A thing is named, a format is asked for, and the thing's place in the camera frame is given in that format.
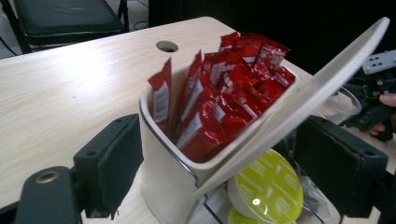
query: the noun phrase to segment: open lid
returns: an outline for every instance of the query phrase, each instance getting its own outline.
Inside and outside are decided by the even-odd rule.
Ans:
[[[298,127],[327,98],[338,91],[369,57],[389,26],[384,17],[373,24],[314,76],[296,88],[287,102],[266,119],[260,129],[193,193],[195,199],[225,182]]]

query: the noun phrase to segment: screw hole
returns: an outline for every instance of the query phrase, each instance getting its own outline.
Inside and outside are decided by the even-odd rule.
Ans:
[[[48,171],[35,179],[37,184],[46,184],[58,178],[61,175],[59,171]]]

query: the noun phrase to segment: light wood tabletop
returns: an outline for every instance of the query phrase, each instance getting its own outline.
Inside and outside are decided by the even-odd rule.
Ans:
[[[0,207],[20,198],[30,175],[51,166],[71,168],[73,156],[109,122],[139,113],[147,79],[170,57],[173,71],[184,69],[199,50],[217,51],[220,37],[231,32],[231,27],[202,17],[0,60]],[[159,50],[159,41],[177,44],[178,51]],[[283,63],[309,78],[299,67]],[[394,172],[396,141],[381,143],[354,133],[388,153],[389,171]],[[143,148],[147,141],[142,135]],[[138,172],[111,223],[159,223],[140,187]],[[110,219],[84,218],[84,223]]]

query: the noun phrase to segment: dark background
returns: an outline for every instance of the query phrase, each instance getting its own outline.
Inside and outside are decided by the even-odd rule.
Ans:
[[[150,1],[150,27],[209,16],[239,32],[266,35],[290,49],[286,59],[310,74],[335,57],[372,24],[388,17],[389,28],[374,53],[396,49],[396,7],[390,0]]]

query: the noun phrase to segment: chair seat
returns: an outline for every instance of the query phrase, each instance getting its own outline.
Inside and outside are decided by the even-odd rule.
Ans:
[[[25,35],[69,35],[78,32],[122,33],[123,24],[105,0],[15,0]]]

